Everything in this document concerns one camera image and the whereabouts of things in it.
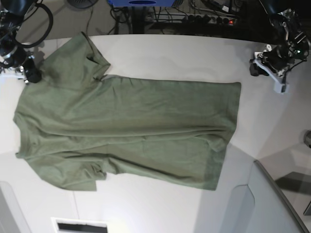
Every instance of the blue device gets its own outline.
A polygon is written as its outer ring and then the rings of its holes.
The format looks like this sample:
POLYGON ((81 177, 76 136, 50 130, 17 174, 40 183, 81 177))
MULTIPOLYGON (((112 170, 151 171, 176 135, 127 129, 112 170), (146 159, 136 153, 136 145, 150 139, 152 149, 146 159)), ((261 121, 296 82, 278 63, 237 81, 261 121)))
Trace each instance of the blue device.
POLYGON ((183 3, 183 0, 109 0, 115 7, 123 6, 164 6, 177 7, 183 3))

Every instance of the black fan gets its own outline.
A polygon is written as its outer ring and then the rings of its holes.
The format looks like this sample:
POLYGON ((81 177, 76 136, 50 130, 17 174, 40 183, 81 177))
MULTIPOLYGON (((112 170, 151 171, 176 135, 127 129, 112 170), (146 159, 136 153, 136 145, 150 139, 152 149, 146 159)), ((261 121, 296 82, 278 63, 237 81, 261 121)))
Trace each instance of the black fan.
POLYGON ((67 2, 78 9, 86 9, 97 3, 98 0, 67 0, 67 2))

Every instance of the gray panel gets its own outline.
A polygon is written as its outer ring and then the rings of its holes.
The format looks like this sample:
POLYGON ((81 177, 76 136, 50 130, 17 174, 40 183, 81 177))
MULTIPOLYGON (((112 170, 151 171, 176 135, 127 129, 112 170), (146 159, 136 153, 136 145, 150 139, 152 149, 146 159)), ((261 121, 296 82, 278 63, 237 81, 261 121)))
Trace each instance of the gray panel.
POLYGON ((20 230, 12 216, 10 208, 8 204, 6 203, 6 200, 4 198, 4 195, 1 189, 0 189, 0 223, 5 233, 6 232, 20 233, 20 230))
POLYGON ((288 200, 256 161, 249 183, 256 206, 247 233, 309 233, 288 200))

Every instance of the equipment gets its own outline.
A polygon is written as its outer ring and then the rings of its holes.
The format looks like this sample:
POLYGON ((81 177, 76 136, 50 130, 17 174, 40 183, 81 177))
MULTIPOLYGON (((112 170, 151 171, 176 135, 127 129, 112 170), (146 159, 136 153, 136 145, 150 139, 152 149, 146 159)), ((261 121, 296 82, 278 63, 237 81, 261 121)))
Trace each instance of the equipment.
MULTIPOLYGON (((4 59, 4 62, 0 63, 1 71, 5 68, 13 68, 16 72, 25 75, 26 83, 37 83, 41 80, 41 74, 35 67, 32 55, 28 51, 25 51, 25 49, 39 45, 48 36, 53 25, 51 11, 42 4, 42 1, 40 3, 37 3, 37 1, 0 0, 1 6, 3 7, 3 10, 0 11, 0 56, 4 59), (45 34, 37 42, 24 45, 16 41, 16 34, 22 23, 29 18, 24 19, 25 15, 33 7, 45 10, 49 16, 50 23, 45 34)), ((267 45, 264 51, 254 53, 254 58, 250 60, 250 73, 253 76, 260 74, 271 76, 276 82, 275 91, 283 94, 288 91, 289 87, 286 82, 288 72, 307 60, 311 43, 301 29, 295 10, 288 7, 286 1, 259 1, 269 16, 271 25, 277 30, 279 43, 275 47, 267 45)), ((112 0, 110 5, 112 8, 113 6, 144 6, 133 7, 131 14, 133 33, 141 33, 144 28, 144 24, 141 21, 144 21, 145 14, 138 14, 138 12, 145 12, 145 6, 176 6, 182 2, 183 0, 161 0, 157 2, 151 0, 112 0)))
POLYGON ((17 73, 24 74, 26 84, 29 82, 39 82, 41 80, 41 73, 35 67, 33 55, 25 49, 41 44, 50 33, 52 26, 53 14, 42 2, 37 3, 37 0, 1 0, 0 56, 4 59, 4 62, 0 62, 0 72, 5 68, 11 68, 17 73), (37 42, 29 45, 21 44, 16 40, 16 35, 22 23, 29 19, 29 17, 25 19, 25 15, 33 7, 42 8, 48 14, 50 21, 49 27, 37 42))
POLYGON ((263 52, 254 53, 250 60, 250 73, 252 76, 270 76, 276 82, 275 91, 284 94, 289 89, 286 82, 288 72, 307 60, 311 44, 301 29, 295 10, 288 8, 286 1, 259 1, 277 30, 280 42, 274 48, 267 45, 263 52))

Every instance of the vent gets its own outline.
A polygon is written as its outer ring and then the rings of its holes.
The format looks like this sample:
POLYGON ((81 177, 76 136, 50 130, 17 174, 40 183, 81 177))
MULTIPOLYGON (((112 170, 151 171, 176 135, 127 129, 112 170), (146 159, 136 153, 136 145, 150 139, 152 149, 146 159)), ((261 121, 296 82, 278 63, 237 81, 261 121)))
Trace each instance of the vent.
POLYGON ((55 233, 108 233, 105 222, 52 218, 55 233))

